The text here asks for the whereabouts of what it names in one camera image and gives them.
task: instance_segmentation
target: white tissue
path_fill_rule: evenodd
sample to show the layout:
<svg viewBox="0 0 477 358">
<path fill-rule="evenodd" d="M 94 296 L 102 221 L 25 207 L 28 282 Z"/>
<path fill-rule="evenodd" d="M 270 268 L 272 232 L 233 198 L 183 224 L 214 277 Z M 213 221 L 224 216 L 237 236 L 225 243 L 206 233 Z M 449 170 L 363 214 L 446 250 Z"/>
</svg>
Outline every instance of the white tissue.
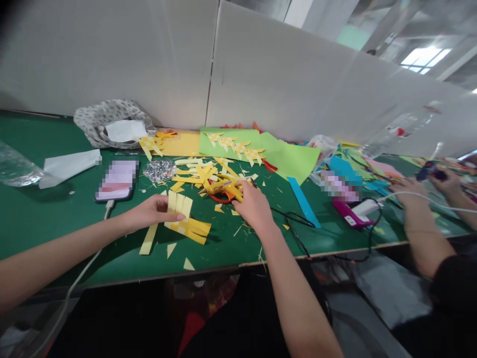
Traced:
<svg viewBox="0 0 477 358">
<path fill-rule="evenodd" d="M 108 138 L 112 142 L 138 141 L 140 137 L 147 137 L 148 133 L 143 121 L 138 120 L 120 120 L 106 126 Z"/>
<path fill-rule="evenodd" d="M 95 166 L 100 160 L 101 152 L 99 149 L 47 158 L 43 169 L 45 175 L 41 178 L 38 186 L 40 189 L 57 186 L 66 179 Z"/>
</svg>

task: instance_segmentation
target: person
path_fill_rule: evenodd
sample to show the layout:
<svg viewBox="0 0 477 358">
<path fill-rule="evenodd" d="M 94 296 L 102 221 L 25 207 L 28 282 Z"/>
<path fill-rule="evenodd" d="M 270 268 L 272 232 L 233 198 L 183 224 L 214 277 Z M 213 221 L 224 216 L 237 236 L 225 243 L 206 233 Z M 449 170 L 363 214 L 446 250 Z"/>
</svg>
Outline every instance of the person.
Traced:
<svg viewBox="0 0 477 358">
<path fill-rule="evenodd" d="M 429 180 L 451 207 L 477 210 L 477 204 L 464 195 L 459 177 L 444 170 L 446 180 Z M 424 185 L 407 178 L 390 190 L 404 207 L 404 229 L 419 273 L 432 280 L 430 314 L 393 328 L 393 335 L 414 357 L 475 357 L 477 349 L 477 262 L 457 255 L 438 229 L 429 202 L 413 192 L 427 196 Z M 477 214 L 456 211 L 477 230 Z"/>
<path fill-rule="evenodd" d="M 326 308 L 323 296 L 316 285 L 310 286 L 309 281 L 313 278 L 310 274 L 305 277 L 290 252 L 273 220 L 267 198 L 248 182 L 243 181 L 241 185 L 243 202 L 233 201 L 233 205 L 252 226 L 263 245 L 273 294 L 271 297 L 266 295 L 265 281 L 248 282 L 261 293 L 265 292 L 264 295 L 247 292 L 241 288 L 247 283 L 240 278 L 237 297 L 234 296 L 206 322 L 182 356 L 202 356 L 219 346 L 230 349 L 231 345 L 241 345 L 241 348 L 229 351 L 227 356 L 242 356 L 245 347 L 251 350 L 247 355 L 252 356 L 277 352 L 280 356 L 289 353 L 292 357 L 342 357 L 323 309 Z M 158 222 L 182 220 L 183 215 L 166 212 L 167 201 L 167 196 L 153 195 L 124 214 L 1 261 L 0 313 L 20 304 L 119 237 Z M 250 275 L 245 275 L 245 279 L 250 281 Z M 237 341 L 237 332 L 240 337 L 245 337 L 244 342 Z M 68 342 L 68 345 L 72 347 L 73 342 Z"/>
</svg>

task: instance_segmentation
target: white cable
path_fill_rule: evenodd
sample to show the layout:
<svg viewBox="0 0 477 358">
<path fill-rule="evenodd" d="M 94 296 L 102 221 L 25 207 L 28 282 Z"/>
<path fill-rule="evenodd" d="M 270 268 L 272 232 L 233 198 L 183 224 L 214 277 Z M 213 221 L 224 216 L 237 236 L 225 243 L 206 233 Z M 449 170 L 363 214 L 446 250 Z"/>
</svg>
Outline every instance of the white cable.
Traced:
<svg viewBox="0 0 477 358">
<path fill-rule="evenodd" d="M 108 202 L 106 203 L 106 212 L 104 214 L 104 220 L 107 220 L 107 218 L 109 217 L 109 213 L 111 212 L 111 208 L 114 206 L 114 200 L 108 200 Z M 99 256 L 99 254 L 101 253 L 103 249 L 99 250 L 91 260 L 89 260 L 88 264 L 83 268 L 83 271 L 81 271 L 81 273 L 79 274 L 79 276 L 77 277 L 77 279 L 73 282 L 73 284 L 71 285 L 70 289 L 68 290 L 67 294 L 66 294 L 66 298 L 65 298 L 65 302 L 63 304 L 63 308 L 61 309 L 61 312 L 60 312 L 60 315 L 58 316 L 55 324 L 53 325 L 53 328 L 50 330 L 50 333 L 48 334 L 48 336 L 45 338 L 45 340 L 43 341 L 43 343 L 41 344 L 41 346 L 35 351 L 35 353 L 33 353 L 29 358 L 35 358 L 36 355 L 38 353 L 40 353 L 40 351 L 45 347 L 45 345 L 49 342 L 51 336 L 53 335 L 53 332 L 56 330 L 56 328 L 58 327 L 58 325 L 60 324 L 60 321 L 61 319 L 63 318 L 63 316 L 65 315 L 66 313 L 66 309 L 68 308 L 68 302 L 70 301 L 70 296 L 71 296 L 71 293 L 73 292 L 73 290 L 75 289 L 76 285 L 78 284 L 78 282 L 82 279 L 82 277 L 84 276 L 84 274 L 86 273 L 86 271 L 88 271 L 88 268 L 91 266 L 91 264 L 94 262 L 94 260 L 96 260 L 96 258 Z"/>
<path fill-rule="evenodd" d="M 381 202 L 381 201 L 385 201 L 386 199 L 392 197 L 392 196 L 396 196 L 396 195 L 399 195 L 399 194 L 411 194 L 411 195 L 416 195 L 416 196 L 420 196 L 421 198 L 424 198 L 426 199 L 427 201 L 430 201 L 432 204 L 434 204 L 435 206 L 439 206 L 443 209 L 450 209 L 450 210 L 453 210 L 453 211 L 465 211 L 465 212 L 472 212 L 472 213 L 477 213 L 477 210 L 470 210 L 470 209 L 460 209 L 460 208 L 452 208 L 450 206 L 445 206 L 445 205 L 441 205 L 441 204 L 438 204 L 436 203 L 434 200 L 432 199 L 429 199 L 427 196 L 424 196 L 424 195 L 421 195 L 421 194 L 418 194 L 418 193 L 414 193 L 414 192 L 411 192 L 411 191 L 399 191 L 399 192 L 394 192 L 392 194 L 389 194 L 389 195 L 386 195 L 382 198 L 379 198 L 378 199 L 378 202 Z"/>
</svg>

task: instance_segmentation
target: pink paper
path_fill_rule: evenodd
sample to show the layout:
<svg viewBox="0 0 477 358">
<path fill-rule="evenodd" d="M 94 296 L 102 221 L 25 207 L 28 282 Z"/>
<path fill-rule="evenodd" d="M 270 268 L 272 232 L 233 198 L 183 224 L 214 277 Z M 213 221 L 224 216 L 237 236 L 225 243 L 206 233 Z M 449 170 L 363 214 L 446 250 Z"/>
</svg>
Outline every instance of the pink paper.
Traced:
<svg viewBox="0 0 477 358">
<path fill-rule="evenodd" d="M 384 174 L 388 177 L 395 177 L 395 178 L 404 178 L 400 172 L 398 172 L 392 165 L 376 162 L 372 159 L 366 159 L 366 161 L 372 166 L 381 169 Z"/>
</svg>

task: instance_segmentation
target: clear plastic bottle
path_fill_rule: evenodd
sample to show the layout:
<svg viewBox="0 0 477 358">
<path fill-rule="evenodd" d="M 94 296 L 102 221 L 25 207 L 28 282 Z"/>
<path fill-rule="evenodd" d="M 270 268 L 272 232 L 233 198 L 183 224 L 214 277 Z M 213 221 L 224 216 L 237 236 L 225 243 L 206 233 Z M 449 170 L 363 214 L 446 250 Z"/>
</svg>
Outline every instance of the clear plastic bottle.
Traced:
<svg viewBox="0 0 477 358">
<path fill-rule="evenodd" d="M 441 114 L 441 111 L 436 107 L 437 105 L 439 105 L 439 102 L 432 101 L 414 112 L 400 115 L 386 128 L 372 136 L 359 148 L 359 151 L 367 158 L 379 157 L 387 148 L 409 137 L 416 130 L 429 123 L 434 116 Z"/>
<path fill-rule="evenodd" d="M 0 182 L 26 186 L 38 182 L 42 176 L 40 168 L 0 140 Z"/>
</svg>

